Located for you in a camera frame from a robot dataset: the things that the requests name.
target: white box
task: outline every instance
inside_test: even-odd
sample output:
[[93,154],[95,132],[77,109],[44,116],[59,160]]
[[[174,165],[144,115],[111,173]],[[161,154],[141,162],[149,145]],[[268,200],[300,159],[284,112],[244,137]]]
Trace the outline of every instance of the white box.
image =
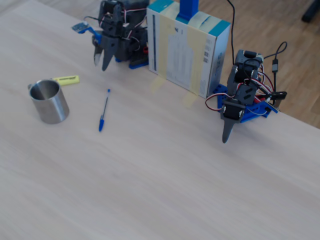
[[200,11],[186,21],[179,8],[172,0],[148,6],[149,70],[206,98],[220,83],[230,23]]

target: wooden floor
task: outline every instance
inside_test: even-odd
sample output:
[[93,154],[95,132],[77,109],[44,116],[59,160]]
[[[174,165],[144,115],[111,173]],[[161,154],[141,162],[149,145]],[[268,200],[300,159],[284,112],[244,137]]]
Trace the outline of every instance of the wooden floor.
[[[0,14],[26,0],[1,0]],[[277,90],[287,91],[280,110],[320,128],[320,14],[312,23],[301,17],[313,0],[232,0],[236,9],[234,48],[274,53],[282,41],[287,50],[278,56]],[[82,19],[97,16],[100,0],[39,0],[68,15]],[[226,0],[199,0],[199,9],[207,14],[232,21],[232,8]],[[264,63],[271,76],[272,59]],[[232,67],[228,46],[222,83]]]

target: light wood tabletop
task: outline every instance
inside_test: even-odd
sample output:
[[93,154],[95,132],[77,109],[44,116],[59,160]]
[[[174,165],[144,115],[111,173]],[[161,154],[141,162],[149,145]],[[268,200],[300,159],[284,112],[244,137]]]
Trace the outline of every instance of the light wood tabletop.
[[[78,21],[35,1],[0,17],[1,240],[320,239],[319,129],[272,113],[223,144],[203,98],[94,67]],[[71,75],[70,115],[41,122],[28,84]]]

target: black cable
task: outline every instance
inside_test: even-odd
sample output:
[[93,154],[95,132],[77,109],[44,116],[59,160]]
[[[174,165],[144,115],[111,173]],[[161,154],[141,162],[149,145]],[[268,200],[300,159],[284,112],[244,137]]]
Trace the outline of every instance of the black cable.
[[249,61],[255,61],[255,62],[259,63],[259,65],[261,64],[261,62],[260,62],[258,59],[255,59],[255,58],[248,58],[247,60],[245,60],[245,61],[243,62],[243,71],[244,71],[244,74],[245,74],[245,76],[246,76],[248,79],[251,80],[251,76],[249,76],[249,75],[247,74],[246,70],[245,70],[245,66],[249,66],[248,64],[246,64],[246,63],[249,62]]
[[232,27],[231,27],[231,48],[232,48],[232,65],[235,65],[234,25],[235,25],[236,9],[230,0],[227,0],[227,1],[231,5],[231,7],[233,8]]
[[102,20],[102,19],[100,19],[100,18],[96,18],[96,17],[93,17],[93,16],[85,16],[85,17],[83,18],[83,20],[86,20],[86,18],[88,18],[88,19],[94,19],[94,20],[97,20],[97,21],[99,21],[99,22],[109,23],[108,21],[105,21],[105,20]]
[[[281,51],[279,51],[283,44],[285,44],[284,48]],[[277,55],[283,53],[287,49],[287,46],[288,43],[286,41],[282,42],[274,54],[265,56],[264,59],[270,58],[272,56],[275,56],[274,59],[277,59]]]
[[273,73],[273,88],[274,88],[274,92],[276,92],[276,87],[277,87],[277,73],[274,72]]

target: metal cup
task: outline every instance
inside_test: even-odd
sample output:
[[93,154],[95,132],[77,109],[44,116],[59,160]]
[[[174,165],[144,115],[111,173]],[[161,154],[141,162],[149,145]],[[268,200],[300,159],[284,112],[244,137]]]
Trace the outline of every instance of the metal cup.
[[28,86],[29,94],[40,118],[47,124],[58,124],[69,115],[61,86],[54,80],[44,79]]

